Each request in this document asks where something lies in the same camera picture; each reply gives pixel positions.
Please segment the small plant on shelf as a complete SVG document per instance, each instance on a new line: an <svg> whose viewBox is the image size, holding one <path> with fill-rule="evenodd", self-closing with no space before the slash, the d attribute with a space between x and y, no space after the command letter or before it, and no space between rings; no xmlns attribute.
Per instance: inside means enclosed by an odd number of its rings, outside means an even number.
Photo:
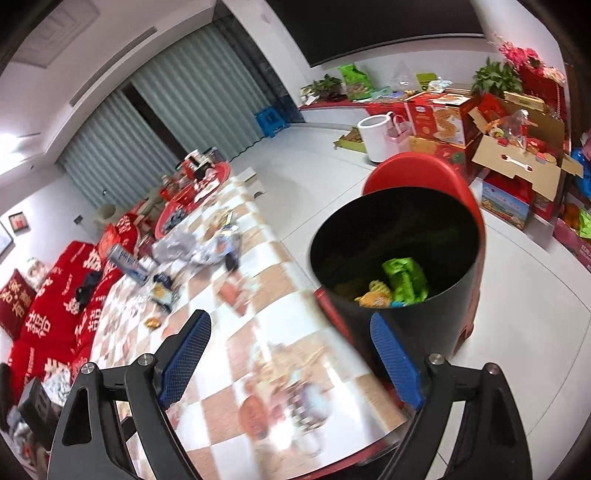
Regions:
<svg viewBox="0 0 591 480"><path fill-rule="evenodd" d="M310 85L311 93L322 100L335 100L342 97L342 80L325 74L321 80Z"/></svg>

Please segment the large black television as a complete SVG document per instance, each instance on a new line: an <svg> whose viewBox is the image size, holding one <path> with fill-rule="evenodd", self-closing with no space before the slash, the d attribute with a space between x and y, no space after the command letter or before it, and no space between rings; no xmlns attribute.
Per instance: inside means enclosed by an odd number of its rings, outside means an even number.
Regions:
<svg viewBox="0 0 591 480"><path fill-rule="evenodd" d="M401 42L485 36L468 0L276 0L269 6L313 67Z"/></svg>

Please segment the blue white carton box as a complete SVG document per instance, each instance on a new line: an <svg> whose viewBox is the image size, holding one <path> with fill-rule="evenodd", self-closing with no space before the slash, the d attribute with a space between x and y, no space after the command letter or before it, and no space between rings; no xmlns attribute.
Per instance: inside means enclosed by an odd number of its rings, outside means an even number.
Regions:
<svg viewBox="0 0 591 480"><path fill-rule="evenodd" d="M113 245L108 253L108 260L124 275L143 285L148 280L149 272L121 244Z"/></svg>

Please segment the white trash can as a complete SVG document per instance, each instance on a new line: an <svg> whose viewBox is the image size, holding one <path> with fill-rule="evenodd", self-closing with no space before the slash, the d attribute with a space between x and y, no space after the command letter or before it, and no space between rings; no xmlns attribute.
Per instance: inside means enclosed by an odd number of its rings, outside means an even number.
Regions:
<svg viewBox="0 0 591 480"><path fill-rule="evenodd" d="M363 118L356 128L359 130L366 147L370 161L373 163L382 163L387 156L386 134L393 126L392 115L379 114Z"/></svg>

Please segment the green plastic bag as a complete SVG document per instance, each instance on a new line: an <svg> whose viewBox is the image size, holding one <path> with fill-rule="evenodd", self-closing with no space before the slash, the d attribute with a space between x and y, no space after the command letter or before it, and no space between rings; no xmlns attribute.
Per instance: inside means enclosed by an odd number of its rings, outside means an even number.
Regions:
<svg viewBox="0 0 591 480"><path fill-rule="evenodd" d="M394 304L411 305L427 299L427 279L414 259L391 259L386 261L382 268L389 278Z"/></svg>

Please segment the open cardboard box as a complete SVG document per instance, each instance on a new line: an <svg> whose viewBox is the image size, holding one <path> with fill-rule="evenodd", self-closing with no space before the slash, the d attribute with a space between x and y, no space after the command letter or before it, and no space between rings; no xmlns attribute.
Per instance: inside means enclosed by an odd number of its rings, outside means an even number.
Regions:
<svg viewBox="0 0 591 480"><path fill-rule="evenodd" d="M583 166L565 150L564 122L491 94L470 111L482 138L473 162L509 179L521 178L552 201L562 177L584 177Z"/></svg>

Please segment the green potted plant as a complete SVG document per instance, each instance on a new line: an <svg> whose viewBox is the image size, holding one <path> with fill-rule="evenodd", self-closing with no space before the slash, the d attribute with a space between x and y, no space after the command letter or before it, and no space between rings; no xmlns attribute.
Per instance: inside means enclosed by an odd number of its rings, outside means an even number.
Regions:
<svg viewBox="0 0 591 480"><path fill-rule="evenodd" d="M511 64L487 58L485 65L473 76L472 92L480 95L490 93L503 98L505 92L522 93L523 86L518 72Z"/></svg>

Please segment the yellow foam fruit net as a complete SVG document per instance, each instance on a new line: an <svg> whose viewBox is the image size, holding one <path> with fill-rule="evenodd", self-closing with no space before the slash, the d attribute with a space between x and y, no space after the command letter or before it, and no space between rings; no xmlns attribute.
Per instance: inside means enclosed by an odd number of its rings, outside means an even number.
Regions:
<svg viewBox="0 0 591 480"><path fill-rule="evenodd" d="M392 291L384 282L374 280L369 284L369 291L356 297L355 301L365 308L390 308L393 302Z"/></svg>

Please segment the red embroidered pillow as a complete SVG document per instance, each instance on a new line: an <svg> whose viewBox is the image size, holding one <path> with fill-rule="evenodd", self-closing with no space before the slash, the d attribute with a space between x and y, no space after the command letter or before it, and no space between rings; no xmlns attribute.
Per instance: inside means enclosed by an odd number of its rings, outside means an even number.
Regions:
<svg viewBox="0 0 591 480"><path fill-rule="evenodd" d="M19 338L35 296L36 291L17 269L1 288L0 324L12 340Z"/></svg>

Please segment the red round tray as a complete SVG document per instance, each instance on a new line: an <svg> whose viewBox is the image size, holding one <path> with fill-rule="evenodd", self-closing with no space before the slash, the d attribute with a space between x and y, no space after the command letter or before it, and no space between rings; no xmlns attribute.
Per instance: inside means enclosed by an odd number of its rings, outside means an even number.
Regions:
<svg viewBox="0 0 591 480"><path fill-rule="evenodd" d="M183 210L186 215L190 215L229 178L230 174L231 168L228 162L217 163L209 169L203 180L189 183L172 197L156 222L155 239L160 240L168 233L165 224L177 210Z"/></svg>

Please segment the green snack bag on shelf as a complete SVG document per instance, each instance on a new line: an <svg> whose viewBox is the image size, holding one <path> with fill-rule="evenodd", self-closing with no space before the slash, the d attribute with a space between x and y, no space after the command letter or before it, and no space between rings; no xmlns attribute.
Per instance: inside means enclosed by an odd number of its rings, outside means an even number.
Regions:
<svg viewBox="0 0 591 480"><path fill-rule="evenodd" d="M369 76L355 64L339 66L349 100L365 100L372 97L374 86Z"/></svg>

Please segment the grey window curtain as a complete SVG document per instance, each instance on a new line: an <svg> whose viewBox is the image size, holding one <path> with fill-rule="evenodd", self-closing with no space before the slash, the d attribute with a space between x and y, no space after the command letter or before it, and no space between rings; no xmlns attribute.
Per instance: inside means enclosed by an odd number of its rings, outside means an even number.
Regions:
<svg viewBox="0 0 591 480"><path fill-rule="evenodd" d="M212 24L157 54L127 85L184 154L214 147L232 159L263 138L256 114L270 101ZM92 206L130 207L183 157L118 88L90 114L57 164Z"/></svg>

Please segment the red flower bouquet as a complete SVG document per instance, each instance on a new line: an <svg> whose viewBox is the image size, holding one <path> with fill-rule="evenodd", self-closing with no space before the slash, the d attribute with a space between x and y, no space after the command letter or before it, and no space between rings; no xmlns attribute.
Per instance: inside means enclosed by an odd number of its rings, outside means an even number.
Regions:
<svg viewBox="0 0 591 480"><path fill-rule="evenodd" d="M499 52L515 70L519 71L525 68L538 77L552 80L558 85L564 86L566 84L565 75L557 68L548 66L532 48L516 46L498 35L495 36L495 42Z"/></svg>

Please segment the pink gift bag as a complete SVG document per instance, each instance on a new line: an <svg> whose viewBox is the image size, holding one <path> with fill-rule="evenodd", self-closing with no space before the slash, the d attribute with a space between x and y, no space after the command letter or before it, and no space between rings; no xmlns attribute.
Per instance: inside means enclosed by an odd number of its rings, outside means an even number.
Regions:
<svg viewBox="0 0 591 480"><path fill-rule="evenodd" d="M392 125L385 134L388 156L410 150L410 137L412 136L412 124L401 115L392 117Z"/></svg>

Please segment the framed wall picture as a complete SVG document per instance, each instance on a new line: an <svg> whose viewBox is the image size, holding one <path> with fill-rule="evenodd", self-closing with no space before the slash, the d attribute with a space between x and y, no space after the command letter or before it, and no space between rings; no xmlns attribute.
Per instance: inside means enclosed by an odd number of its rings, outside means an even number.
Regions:
<svg viewBox="0 0 591 480"><path fill-rule="evenodd" d="M15 234L29 229L29 223L22 212L9 215L8 220Z"/></svg>

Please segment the red sofa cover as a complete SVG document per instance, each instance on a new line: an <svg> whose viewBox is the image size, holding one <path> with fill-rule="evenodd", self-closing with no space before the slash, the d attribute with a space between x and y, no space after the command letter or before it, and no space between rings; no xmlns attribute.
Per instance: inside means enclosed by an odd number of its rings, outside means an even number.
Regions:
<svg viewBox="0 0 591 480"><path fill-rule="evenodd" d="M90 359L108 293L122 272L100 245L73 241L60 254L24 312L8 358L8 398L14 405L34 378L56 367L73 375Z"/></svg>

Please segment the red cookie gift box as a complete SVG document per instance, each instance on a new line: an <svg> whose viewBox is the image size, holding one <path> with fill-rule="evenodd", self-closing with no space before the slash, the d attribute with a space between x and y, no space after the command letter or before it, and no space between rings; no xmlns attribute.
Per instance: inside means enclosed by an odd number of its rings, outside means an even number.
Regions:
<svg viewBox="0 0 591 480"><path fill-rule="evenodd" d="M472 96L423 92L404 104L416 137L465 147L479 134L469 115L477 106Z"/></svg>

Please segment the silver crumpled foil bag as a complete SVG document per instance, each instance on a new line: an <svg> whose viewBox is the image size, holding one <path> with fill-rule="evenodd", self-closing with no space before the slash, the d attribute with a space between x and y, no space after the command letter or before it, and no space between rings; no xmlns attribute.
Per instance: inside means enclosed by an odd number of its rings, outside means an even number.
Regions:
<svg viewBox="0 0 591 480"><path fill-rule="evenodd" d="M152 246L158 263L179 260L194 265L212 265L228 254L239 254L242 239L236 230L221 229L211 239L198 238L188 231L173 231Z"/></svg>

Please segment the blue plastic stool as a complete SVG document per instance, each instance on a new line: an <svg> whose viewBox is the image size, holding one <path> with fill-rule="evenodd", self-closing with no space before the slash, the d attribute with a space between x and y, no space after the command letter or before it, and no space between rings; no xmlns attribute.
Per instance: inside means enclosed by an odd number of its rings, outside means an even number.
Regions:
<svg viewBox="0 0 591 480"><path fill-rule="evenodd" d="M256 122L259 124L260 130L263 131L264 137L273 138L277 132L288 127L288 123L283 120L280 113L273 107L264 108L254 115Z"/></svg>

